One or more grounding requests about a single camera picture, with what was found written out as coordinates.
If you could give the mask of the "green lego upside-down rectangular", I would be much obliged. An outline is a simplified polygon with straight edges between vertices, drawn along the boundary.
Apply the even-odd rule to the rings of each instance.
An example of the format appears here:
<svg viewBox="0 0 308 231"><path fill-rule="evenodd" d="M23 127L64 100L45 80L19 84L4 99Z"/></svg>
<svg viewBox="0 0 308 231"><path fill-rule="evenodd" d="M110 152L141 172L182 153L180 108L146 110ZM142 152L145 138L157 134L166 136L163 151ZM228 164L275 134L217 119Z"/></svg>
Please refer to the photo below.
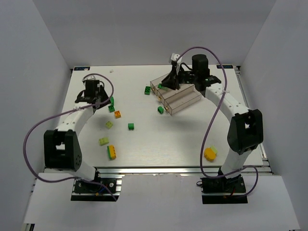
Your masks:
<svg viewBox="0 0 308 231"><path fill-rule="evenodd" d="M144 90L144 94L145 95L150 95L150 93L151 93L151 87L150 86L146 86L145 90Z"/></svg>

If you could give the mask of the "green lego table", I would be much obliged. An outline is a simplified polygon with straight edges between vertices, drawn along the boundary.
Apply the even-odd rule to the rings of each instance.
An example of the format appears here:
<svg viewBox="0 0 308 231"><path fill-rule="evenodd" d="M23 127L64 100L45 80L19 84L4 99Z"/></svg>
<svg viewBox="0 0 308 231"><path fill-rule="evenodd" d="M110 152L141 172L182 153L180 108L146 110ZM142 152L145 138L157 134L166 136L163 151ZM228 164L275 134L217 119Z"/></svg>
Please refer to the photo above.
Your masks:
<svg viewBox="0 0 308 231"><path fill-rule="evenodd" d="M128 129L134 130L134 123L128 123Z"/></svg>

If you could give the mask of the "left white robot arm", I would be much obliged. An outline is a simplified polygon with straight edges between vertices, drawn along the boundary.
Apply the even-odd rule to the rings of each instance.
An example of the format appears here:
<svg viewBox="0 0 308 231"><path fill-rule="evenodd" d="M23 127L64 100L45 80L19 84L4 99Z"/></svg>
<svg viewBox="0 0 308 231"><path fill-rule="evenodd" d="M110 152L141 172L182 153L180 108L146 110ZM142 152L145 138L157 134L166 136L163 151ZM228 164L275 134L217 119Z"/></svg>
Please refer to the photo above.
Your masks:
<svg viewBox="0 0 308 231"><path fill-rule="evenodd" d="M78 135L94 113L110 103L99 80L86 80L85 89L75 100L76 111L69 113L56 129L44 133L45 167L68 172L93 181L96 168L82 158Z"/></svg>

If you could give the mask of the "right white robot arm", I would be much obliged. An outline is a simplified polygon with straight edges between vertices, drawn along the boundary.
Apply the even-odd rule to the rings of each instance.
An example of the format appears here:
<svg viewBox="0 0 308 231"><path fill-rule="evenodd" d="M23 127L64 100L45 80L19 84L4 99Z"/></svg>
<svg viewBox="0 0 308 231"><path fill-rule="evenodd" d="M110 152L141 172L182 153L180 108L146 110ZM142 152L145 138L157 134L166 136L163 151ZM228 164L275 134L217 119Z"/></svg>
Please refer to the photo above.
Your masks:
<svg viewBox="0 0 308 231"><path fill-rule="evenodd" d="M262 113L258 109L249 109L227 92L227 85L210 74L206 55L194 55L192 68L187 71L181 67L180 55L172 54L170 59L172 68L162 80L162 87L179 90L181 84L193 84L198 92L216 105L216 113L225 115L230 123L227 134L230 149L217 177L238 177L248 156L263 142Z"/></svg>

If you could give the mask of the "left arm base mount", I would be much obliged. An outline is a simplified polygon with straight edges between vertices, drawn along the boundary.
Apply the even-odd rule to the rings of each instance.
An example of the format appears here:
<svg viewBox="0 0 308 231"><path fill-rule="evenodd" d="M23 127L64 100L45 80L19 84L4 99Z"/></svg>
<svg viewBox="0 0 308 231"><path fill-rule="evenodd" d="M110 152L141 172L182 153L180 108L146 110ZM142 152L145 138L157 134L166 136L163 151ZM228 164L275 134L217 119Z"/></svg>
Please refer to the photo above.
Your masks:
<svg viewBox="0 0 308 231"><path fill-rule="evenodd" d="M121 192L122 176L96 173L94 182L74 181L71 201L79 202L115 202Z"/></svg>

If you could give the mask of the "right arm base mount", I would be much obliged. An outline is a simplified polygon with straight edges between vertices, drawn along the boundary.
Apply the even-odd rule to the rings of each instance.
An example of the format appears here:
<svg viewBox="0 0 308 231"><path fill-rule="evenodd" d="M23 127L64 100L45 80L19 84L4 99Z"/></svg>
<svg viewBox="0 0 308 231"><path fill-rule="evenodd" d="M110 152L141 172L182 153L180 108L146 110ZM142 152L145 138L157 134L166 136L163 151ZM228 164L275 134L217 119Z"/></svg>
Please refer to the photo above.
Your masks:
<svg viewBox="0 0 308 231"><path fill-rule="evenodd" d="M196 186L201 188L204 205L247 204L244 179L241 175L233 178L200 178Z"/></svg>

